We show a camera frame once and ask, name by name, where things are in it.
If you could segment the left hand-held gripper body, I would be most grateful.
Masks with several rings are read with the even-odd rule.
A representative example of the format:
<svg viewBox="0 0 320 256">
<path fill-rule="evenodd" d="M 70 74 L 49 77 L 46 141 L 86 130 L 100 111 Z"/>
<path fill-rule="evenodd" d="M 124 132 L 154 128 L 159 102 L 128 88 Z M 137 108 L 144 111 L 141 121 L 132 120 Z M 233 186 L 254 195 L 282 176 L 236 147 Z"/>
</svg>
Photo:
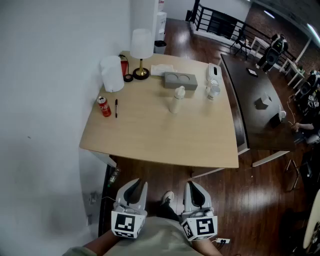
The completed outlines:
<svg viewBox="0 0 320 256">
<path fill-rule="evenodd" d="M 145 210 L 146 199 L 135 204 L 116 200 L 111 212 L 111 231 L 115 236 L 136 239 L 145 224 L 148 215 Z"/>
</svg>

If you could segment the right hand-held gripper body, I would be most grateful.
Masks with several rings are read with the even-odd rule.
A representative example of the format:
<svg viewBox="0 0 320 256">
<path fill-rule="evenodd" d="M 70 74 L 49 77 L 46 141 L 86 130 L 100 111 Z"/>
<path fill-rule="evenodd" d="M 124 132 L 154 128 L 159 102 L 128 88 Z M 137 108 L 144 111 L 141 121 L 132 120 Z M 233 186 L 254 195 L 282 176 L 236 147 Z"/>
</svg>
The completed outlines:
<svg viewBox="0 0 320 256">
<path fill-rule="evenodd" d="M 182 229 L 189 242 L 206 240 L 218 234 L 218 217 L 214 216 L 214 208 L 204 208 L 183 212 Z"/>
</svg>

